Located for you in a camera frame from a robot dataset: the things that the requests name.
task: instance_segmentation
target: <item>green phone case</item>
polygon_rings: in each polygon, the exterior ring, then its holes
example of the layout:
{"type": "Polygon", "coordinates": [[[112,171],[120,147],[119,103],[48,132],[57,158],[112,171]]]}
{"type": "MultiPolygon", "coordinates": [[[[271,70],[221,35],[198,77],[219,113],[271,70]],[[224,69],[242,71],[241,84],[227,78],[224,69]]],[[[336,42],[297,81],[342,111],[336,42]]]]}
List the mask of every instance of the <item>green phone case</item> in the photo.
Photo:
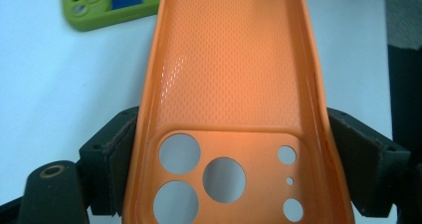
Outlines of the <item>green phone case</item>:
{"type": "Polygon", "coordinates": [[[62,0],[66,19],[89,31],[157,13],[159,0],[62,0]]]}

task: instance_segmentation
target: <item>textured dot pattern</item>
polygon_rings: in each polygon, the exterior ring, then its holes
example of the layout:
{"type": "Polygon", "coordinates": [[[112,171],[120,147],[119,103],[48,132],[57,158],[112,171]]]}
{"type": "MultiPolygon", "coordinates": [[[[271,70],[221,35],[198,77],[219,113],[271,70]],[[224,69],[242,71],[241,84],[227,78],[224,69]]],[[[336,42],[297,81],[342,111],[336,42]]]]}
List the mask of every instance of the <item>textured dot pattern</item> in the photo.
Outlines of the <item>textured dot pattern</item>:
{"type": "Polygon", "coordinates": [[[307,75],[314,64],[301,53],[300,9],[289,0],[206,1],[166,0],[154,64],[155,128],[257,125],[316,133],[307,75]]]}

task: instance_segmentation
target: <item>white surface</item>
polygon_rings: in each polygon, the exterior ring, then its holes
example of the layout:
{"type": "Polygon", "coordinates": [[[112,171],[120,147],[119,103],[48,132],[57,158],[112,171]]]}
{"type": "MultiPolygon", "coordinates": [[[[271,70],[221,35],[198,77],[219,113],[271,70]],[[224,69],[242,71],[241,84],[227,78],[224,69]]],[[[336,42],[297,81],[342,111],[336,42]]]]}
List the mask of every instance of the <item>white surface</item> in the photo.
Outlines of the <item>white surface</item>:
{"type": "MultiPolygon", "coordinates": [[[[0,0],[0,204],[138,105],[155,17],[87,33],[60,0],[0,0]]],[[[308,0],[330,107],[391,136],[383,0],[308,0]]],[[[394,223],[356,218],[356,223],[394,223]]],[[[118,223],[96,217],[92,223],[118,223]]]]}

